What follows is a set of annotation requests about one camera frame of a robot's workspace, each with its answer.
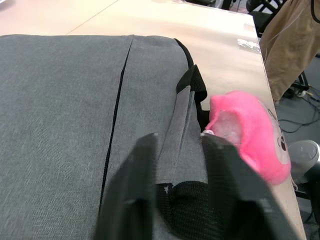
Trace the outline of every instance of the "cable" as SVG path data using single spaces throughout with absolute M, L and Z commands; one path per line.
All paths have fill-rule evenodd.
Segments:
M 320 120 L 318 106 L 316 106 L 312 102 L 310 102 L 309 96 L 308 96 L 308 100 L 306 100 L 304 98 L 302 98 L 302 99 L 314 107 L 312 120 L 310 122 L 302 123 L 302 122 L 292 121 L 292 120 L 288 120 L 288 119 L 280 119 L 279 122 L 288 122 L 288 123 L 299 125 L 299 127 L 297 129 L 293 130 L 293 131 L 288 131 L 288 130 L 285 130 L 283 128 L 280 128 L 283 132 L 285 132 L 287 134 L 293 134 L 293 133 L 297 132 L 300 128 L 302 128 L 304 126 L 309 126 L 309 125 L 314 124 L 314 123 L 316 123 L 316 122 L 318 122 Z
M 316 23 L 320 24 L 320 20 L 317 18 L 315 13 L 315 0 L 311 0 L 311 16 Z
M 277 36 L 279 36 L 282 32 L 284 32 L 285 30 L 287 30 L 287 28 L 289 28 L 299 17 L 300 15 L 302 14 L 302 12 L 305 10 L 306 6 L 303 7 L 302 11 L 299 13 L 299 15 L 288 25 L 286 26 L 281 32 L 277 33 L 273 38 L 271 38 L 267 43 L 266 43 L 266 46 L 265 46 L 265 55 L 264 55 L 264 61 L 263 63 L 266 64 L 266 61 L 267 61 L 267 53 L 268 53 L 268 45 L 269 43 L 274 39 L 276 38 Z
M 306 91 L 306 94 L 308 94 L 308 95 L 311 97 L 312 100 L 320 103 L 320 95 L 319 95 L 319 93 L 317 93 L 317 91 L 314 90 L 314 89 L 312 89 L 312 88 L 309 88 L 309 90 L 312 91 L 312 92 Z
M 317 91 L 317 92 L 320 92 L 320 90 L 319 90 L 319 89 L 316 89 L 316 88 L 315 88 L 315 87 L 313 87 L 313 86 L 310 86 L 310 85 L 309 85 L 309 87 L 310 87 L 310 88 L 312 88 L 313 90 Z

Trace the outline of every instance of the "backpack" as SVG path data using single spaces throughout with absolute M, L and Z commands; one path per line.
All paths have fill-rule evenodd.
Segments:
M 226 171 L 208 159 L 223 159 L 223 147 L 203 151 L 207 91 L 181 42 L 7 35 L 0 56 L 1 239 L 221 240 L 230 232 L 239 205 L 219 181 L 217 193 L 231 201 L 222 212 L 210 204 L 208 169 Z M 234 147 L 227 152 L 237 159 Z

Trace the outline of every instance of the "table surface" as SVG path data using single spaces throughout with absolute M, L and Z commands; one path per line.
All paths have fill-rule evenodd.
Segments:
M 261 98 L 275 113 L 249 15 L 178 0 L 7 0 L 0 4 L 0 36 L 9 34 L 176 38 L 198 65 L 209 96 L 246 91 Z M 209 109 L 209 97 L 202 106 Z M 305 240 L 291 179 L 271 190 Z

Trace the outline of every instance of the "pink stuffed animal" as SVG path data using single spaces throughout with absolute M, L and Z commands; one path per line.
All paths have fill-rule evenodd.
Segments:
M 260 99 L 242 91 L 212 96 L 209 119 L 206 132 L 233 143 L 265 181 L 280 184 L 290 175 L 288 148 L 278 121 Z

